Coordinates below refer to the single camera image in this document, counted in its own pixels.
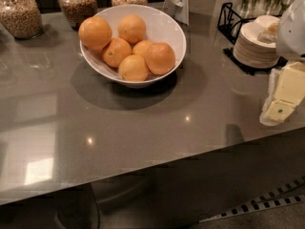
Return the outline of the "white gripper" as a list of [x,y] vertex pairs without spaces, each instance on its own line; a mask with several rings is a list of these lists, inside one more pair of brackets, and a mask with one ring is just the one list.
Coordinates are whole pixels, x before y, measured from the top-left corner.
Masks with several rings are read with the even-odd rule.
[[259,117],[261,124],[276,126],[283,122],[305,98],[305,64],[289,61],[269,74],[268,97]]

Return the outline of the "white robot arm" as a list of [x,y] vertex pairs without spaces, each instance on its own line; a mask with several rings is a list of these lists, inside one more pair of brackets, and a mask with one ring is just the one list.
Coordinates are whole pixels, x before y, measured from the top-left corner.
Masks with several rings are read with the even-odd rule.
[[283,123],[305,97],[305,0],[294,0],[282,14],[276,52],[287,60],[269,76],[269,96],[259,121],[266,126]]

